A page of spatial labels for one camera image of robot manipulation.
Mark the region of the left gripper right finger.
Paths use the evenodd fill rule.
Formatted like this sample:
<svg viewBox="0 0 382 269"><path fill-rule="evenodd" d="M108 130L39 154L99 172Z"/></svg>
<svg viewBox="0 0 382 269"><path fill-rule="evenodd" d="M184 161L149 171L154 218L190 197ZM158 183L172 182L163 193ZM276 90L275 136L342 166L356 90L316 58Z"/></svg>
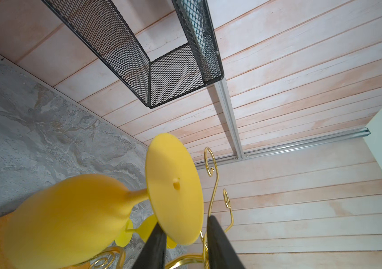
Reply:
<svg viewBox="0 0 382 269"><path fill-rule="evenodd" d="M214 216L207 219L207 238L211 269L245 269Z"/></svg>

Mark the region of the amber yellow wine glass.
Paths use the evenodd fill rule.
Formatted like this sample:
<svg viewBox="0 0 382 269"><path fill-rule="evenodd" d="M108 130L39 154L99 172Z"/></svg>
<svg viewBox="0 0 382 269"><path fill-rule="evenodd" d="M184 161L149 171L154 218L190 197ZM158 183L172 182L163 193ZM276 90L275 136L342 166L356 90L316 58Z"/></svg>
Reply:
<svg viewBox="0 0 382 269"><path fill-rule="evenodd" d="M162 133L149 145L146 188L131 191L115 178L82 174L27 198L12 214L4 252L17 269L60 269L107 248L135 205L149 201L163 232L191 245L203 226L203 194L193 159L178 138Z"/></svg>

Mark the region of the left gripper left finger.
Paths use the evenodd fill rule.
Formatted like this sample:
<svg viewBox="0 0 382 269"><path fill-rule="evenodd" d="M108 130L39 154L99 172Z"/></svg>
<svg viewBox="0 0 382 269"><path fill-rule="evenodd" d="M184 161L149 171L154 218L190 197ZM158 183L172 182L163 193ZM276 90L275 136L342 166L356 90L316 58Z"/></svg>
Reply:
<svg viewBox="0 0 382 269"><path fill-rule="evenodd" d="M141 250L133 269L164 269L167 235L155 222L144 248Z"/></svg>

